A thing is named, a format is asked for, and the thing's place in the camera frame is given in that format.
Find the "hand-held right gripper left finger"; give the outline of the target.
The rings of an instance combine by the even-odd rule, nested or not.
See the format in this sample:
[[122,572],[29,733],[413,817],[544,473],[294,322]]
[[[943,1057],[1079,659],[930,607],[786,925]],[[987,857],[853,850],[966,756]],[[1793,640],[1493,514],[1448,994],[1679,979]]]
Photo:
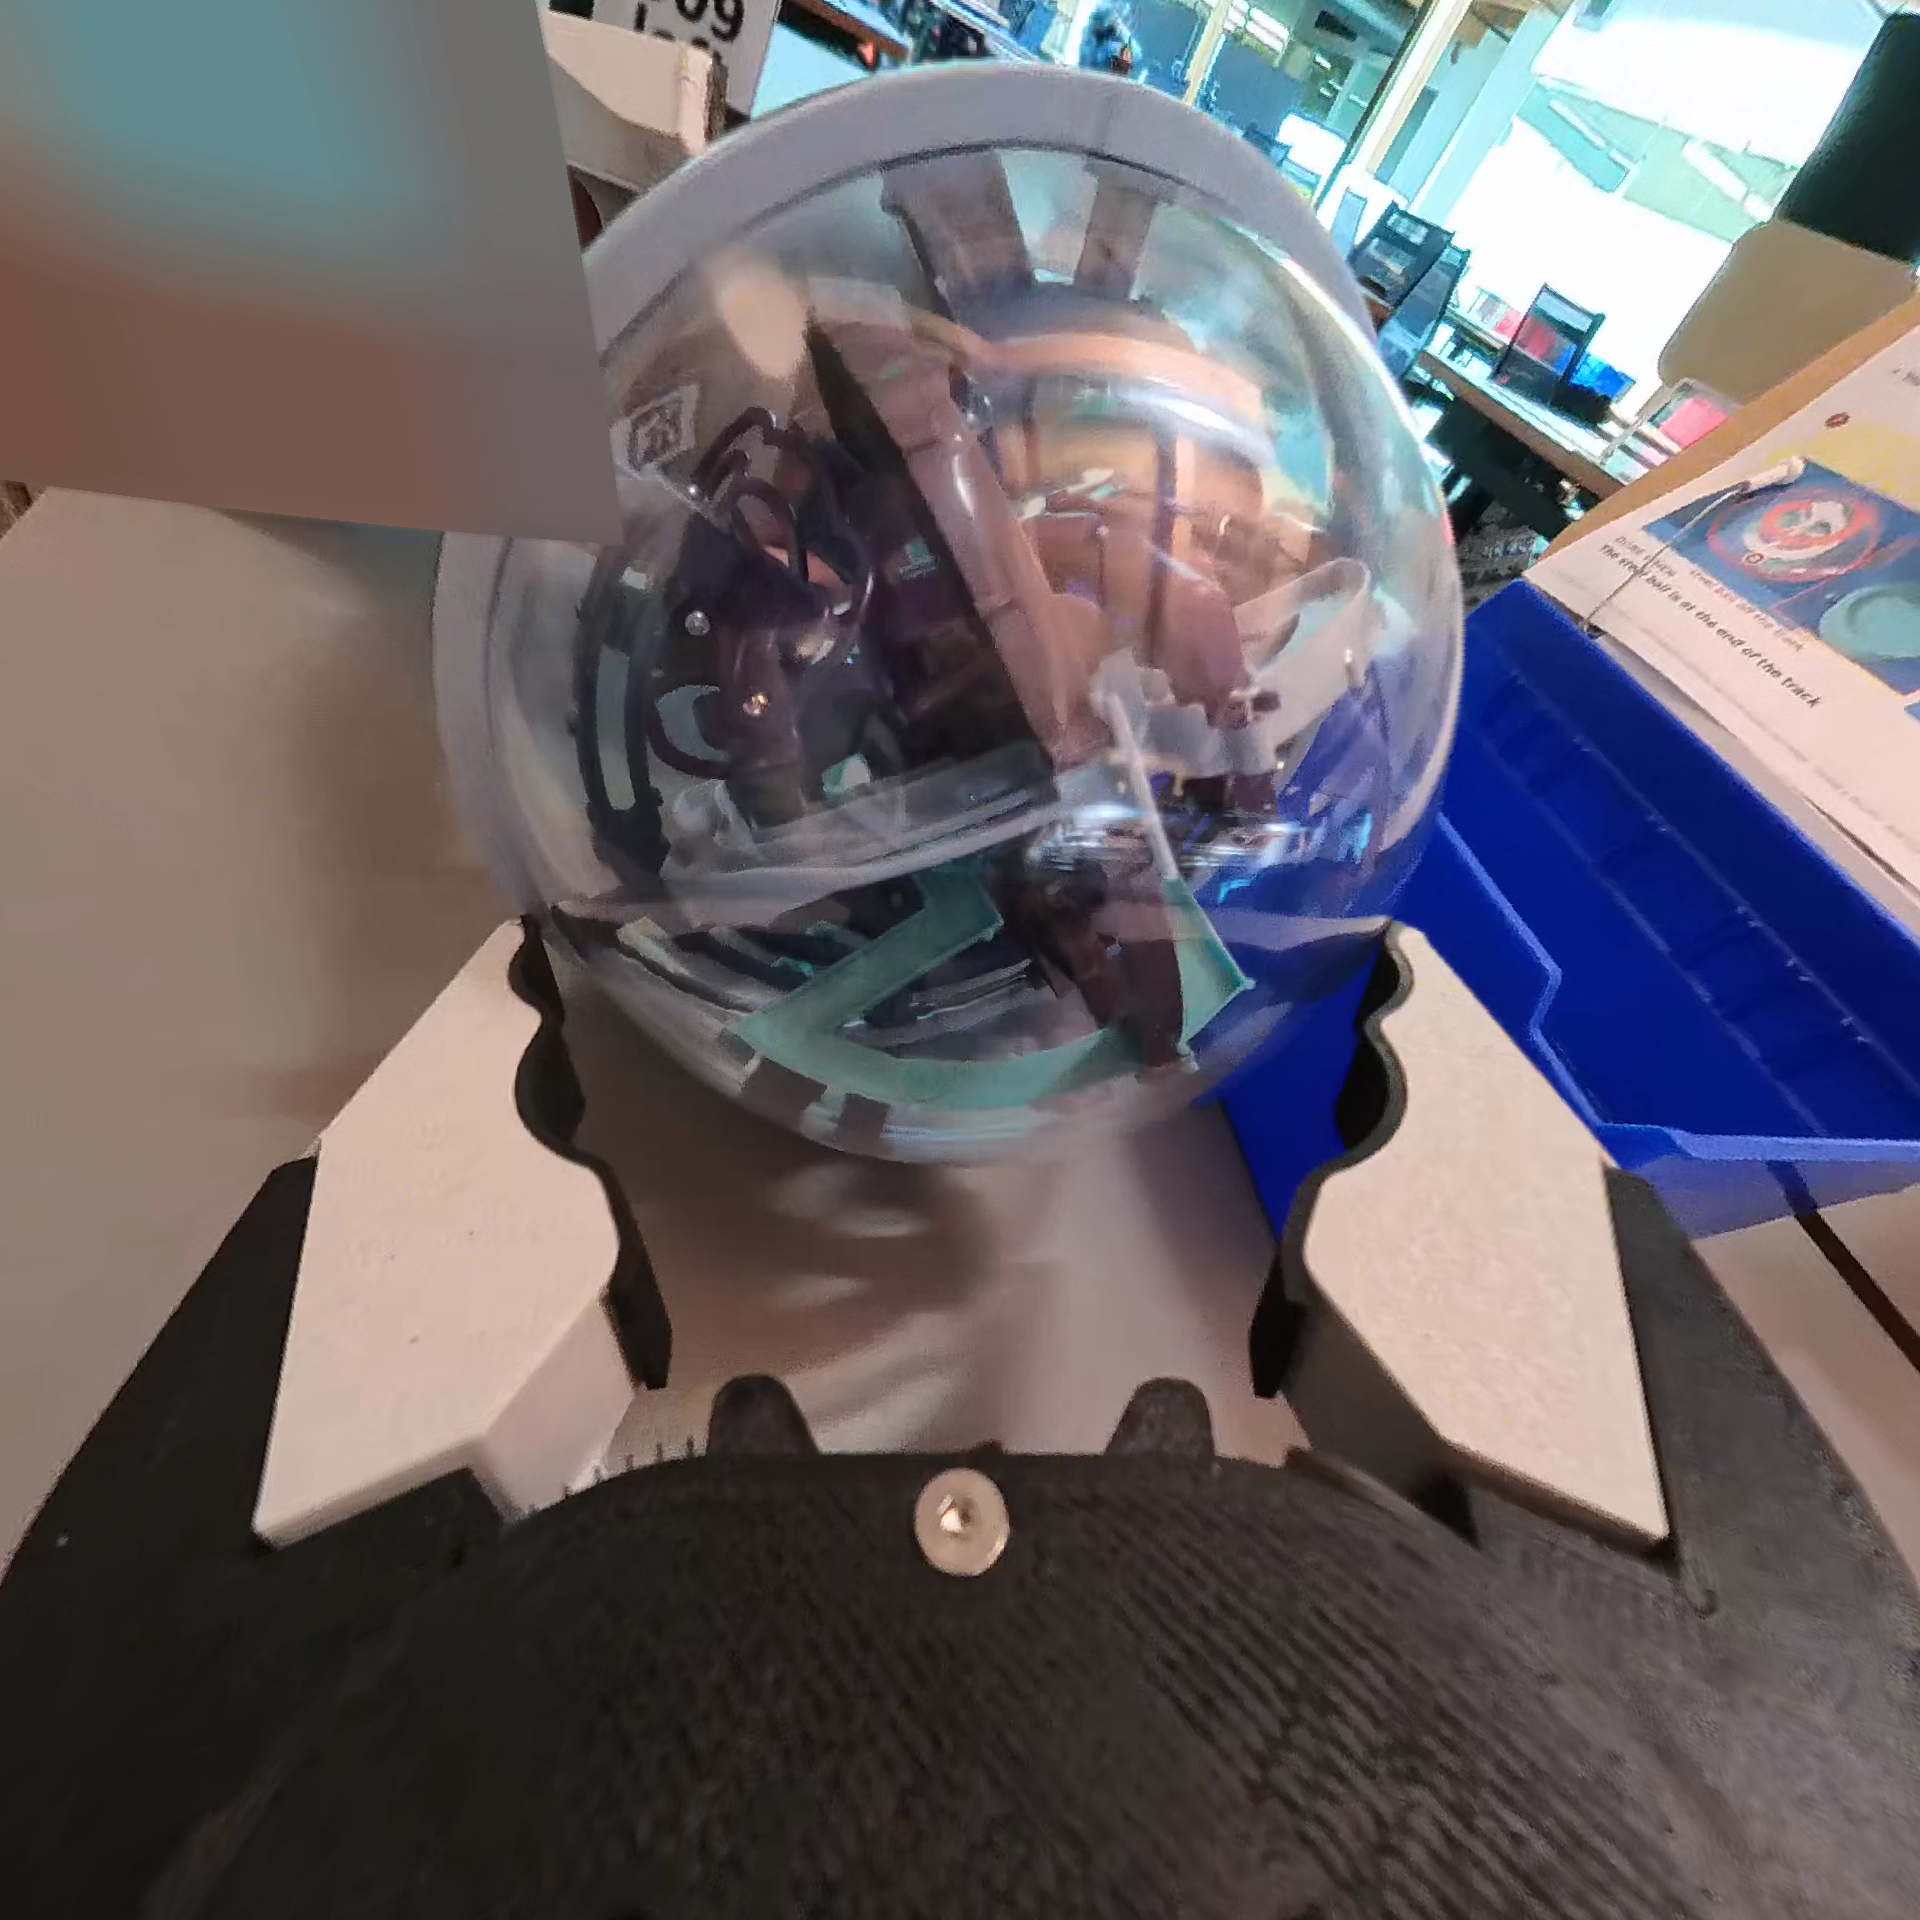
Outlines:
[[252,1532],[446,1477],[505,1520],[582,1493],[674,1334],[536,925],[504,922],[350,1094],[312,1180]]

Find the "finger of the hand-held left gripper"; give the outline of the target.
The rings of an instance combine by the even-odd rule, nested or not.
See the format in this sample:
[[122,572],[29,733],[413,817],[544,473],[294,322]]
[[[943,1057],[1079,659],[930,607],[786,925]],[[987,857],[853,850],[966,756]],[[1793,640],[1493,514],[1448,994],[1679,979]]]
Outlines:
[[644,194],[708,153],[722,109],[703,92],[604,99],[561,90],[561,155],[570,173]]

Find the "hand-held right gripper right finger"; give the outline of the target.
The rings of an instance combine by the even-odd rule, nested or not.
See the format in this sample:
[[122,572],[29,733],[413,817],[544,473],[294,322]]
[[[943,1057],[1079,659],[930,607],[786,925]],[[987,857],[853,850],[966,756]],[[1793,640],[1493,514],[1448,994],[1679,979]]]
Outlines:
[[1403,1499],[1482,1487],[1662,1547],[1607,1157],[1411,927],[1385,928],[1333,1124],[1251,1318],[1255,1392]]

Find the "clear plastic maze ball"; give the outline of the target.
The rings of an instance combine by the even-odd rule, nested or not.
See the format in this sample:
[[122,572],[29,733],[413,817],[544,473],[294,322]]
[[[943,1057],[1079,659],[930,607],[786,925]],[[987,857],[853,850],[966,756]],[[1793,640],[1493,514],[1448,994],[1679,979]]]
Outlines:
[[1132,1132],[1374,963],[1457,721],[1445,511],[1308,205],[1145,86],[779,109],[586,252],[615,530],[446,537],[512,907],[762,1120]]

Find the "blue plastic bin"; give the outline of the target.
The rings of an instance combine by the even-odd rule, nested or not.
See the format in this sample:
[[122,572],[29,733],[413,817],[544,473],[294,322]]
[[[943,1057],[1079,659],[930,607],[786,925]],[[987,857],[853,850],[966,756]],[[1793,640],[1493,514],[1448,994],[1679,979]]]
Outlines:
[[1917,948],[1539,590],[1466,618],[1417,928],[1691,1236],[1916,1186]]

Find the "printed instruction sheet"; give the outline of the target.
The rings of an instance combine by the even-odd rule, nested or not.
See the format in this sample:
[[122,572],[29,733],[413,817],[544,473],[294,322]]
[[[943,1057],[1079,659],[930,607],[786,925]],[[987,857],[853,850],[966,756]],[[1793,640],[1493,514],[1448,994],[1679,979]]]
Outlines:
[[1650,468],[1526,585],[1916,901],[1916,300]]

